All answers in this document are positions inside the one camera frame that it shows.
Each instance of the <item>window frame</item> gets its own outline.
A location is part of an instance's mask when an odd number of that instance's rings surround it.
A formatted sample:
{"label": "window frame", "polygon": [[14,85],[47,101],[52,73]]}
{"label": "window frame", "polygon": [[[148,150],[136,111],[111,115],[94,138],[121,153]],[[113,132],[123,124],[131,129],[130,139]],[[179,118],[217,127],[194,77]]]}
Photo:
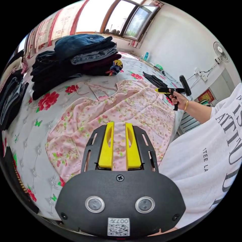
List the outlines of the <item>window frame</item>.
{"label": "window frame", "polygon": [[[121,30],[121,32],[119,34],[114,34],[114,33],[105,33],[105,30],[106,30],[106,26],[108,24],[108,21],[113,13],[113,11],[115,10],[115,8],[117,7],[117,5],[119,4],[120,1],[125,1],[125,2],[128,2],[128,3],[132,3],[135,5],[135,7],[133,8],[133,10],[131,11],[131,13],[129,14],[127,20],[125,21],[124,23],[124,26]],[[102,22],[102,25],[101,25],[101,28],[100,28],[100,31],[99,32],[93,32],[93,31],[90,31],[90,32],[76,32],[76,34],[103,34],[103,35],[111,35],[113,37],[118,37],[118,38],[122,38],[122,39],[129,39],[129,40],[133,40],[133,41],[137,41],[137,42],[140,42],[145,34],[145,32],[147,31],[149,25],[151,24],[151,22],[153,21],[154,17],[156,16],[156,14],[158,13],[158,11],[161,9],[161,7],[156,7],[156,9],[153,11],[153,13],[149,16],[149,18],[146,20],[146,22],[144,23],[143,27],[141,28],[139,34],[138,34],[138,37],[137,38],[134,38],[134,37],[130,37],[130,36],[126,36],[125,35],[125,32],[126,30],[128,29],[128,26],[129,24],[131,23],[133,17],[135,16],[135,14],[137,13],[137,11],[139,10],[140,7],[142,6],[150,6],[150,5],[144,5],[144,3],[146,2],[146,0],[143,0],[140,4],[132,1],[132,0],[115,0],[113,2],[113,4],[110,6],[109,10],[107,11],[104,19],[103,19],[103,22]]]}

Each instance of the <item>qr code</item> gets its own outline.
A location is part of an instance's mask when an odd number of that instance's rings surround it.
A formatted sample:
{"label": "qr code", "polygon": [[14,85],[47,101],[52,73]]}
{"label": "qr code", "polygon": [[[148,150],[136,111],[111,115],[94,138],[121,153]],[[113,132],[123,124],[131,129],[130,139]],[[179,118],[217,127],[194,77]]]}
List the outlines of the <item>qr code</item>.
{"label": "qr code", "polygon": [[108,236],[129,236],[129,219],[108,218]]}

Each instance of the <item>white wall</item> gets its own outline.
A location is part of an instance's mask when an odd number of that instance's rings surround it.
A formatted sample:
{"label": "white wall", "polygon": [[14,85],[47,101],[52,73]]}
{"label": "white wall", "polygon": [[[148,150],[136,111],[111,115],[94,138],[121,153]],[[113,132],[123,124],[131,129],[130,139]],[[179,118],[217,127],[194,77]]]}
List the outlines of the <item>white wall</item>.
{"label": "white wall", "polygon": [[[136,52],[140,56],[149,52],[148,60],[161,65],[176,80],[179,80],[180,75],[188,79],[194,74],[195,68],[207,71],[214,65],[215,41],[218,41],[216,37],[192,16],[165,4]],[[228,64],[221,63],[211,71],[206,82],[200,78],[191,88],[193,98],[202,94],[225,68],[235,86],[241,82],[232,61]],[[196,76],[189,79],[189,86],[192,86],[196,79]]]}

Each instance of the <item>window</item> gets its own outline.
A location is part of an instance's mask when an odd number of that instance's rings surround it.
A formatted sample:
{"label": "window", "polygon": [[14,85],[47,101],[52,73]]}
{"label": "window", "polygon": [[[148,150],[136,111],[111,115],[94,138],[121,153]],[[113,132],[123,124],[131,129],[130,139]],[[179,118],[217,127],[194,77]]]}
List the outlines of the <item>window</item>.
{"label": "window", "polygon": [[130,21],[124,36],[138,39],[155,10],[156,7],[154,6],[141,6]]}
{"label": "window", "polygon": [[89,0],[80,14],[76,33],[110,34],[141,41],[163,5],[157,5],[157,2],[159,1]]}
{"label": "window", "polygon": [[25,36],[25,37],[23,38],[23,40],[20,42],[20,44],[19,44],[19,46],[18,46],[17,53],[18,53],[19,51],[21,51],[21,50],[24,49],[24,45],[25,45],[26,38],[27,38],[27,36]]}
{"label": "window", "polygon": [[77,32],[100,32],[102,22],[115,0],[89,0],[81,12]]}
{"label": "window", "polygon": [[109,18],[105,33],[120,34],[134,7],[134,4],[121,0]]}

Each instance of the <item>hand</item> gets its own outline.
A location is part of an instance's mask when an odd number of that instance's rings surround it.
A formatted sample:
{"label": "hand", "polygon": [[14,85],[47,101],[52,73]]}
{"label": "hand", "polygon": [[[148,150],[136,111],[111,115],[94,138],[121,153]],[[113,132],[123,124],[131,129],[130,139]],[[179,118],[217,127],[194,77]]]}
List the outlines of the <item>hand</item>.
{"label": "hand", "polygon": [[187,99],[182,94],[174,91],[173,95],[170,95],[170,99],[171,99],[173,105],[178,103],[178,109],[180,109],[180,110],[185,109]]}

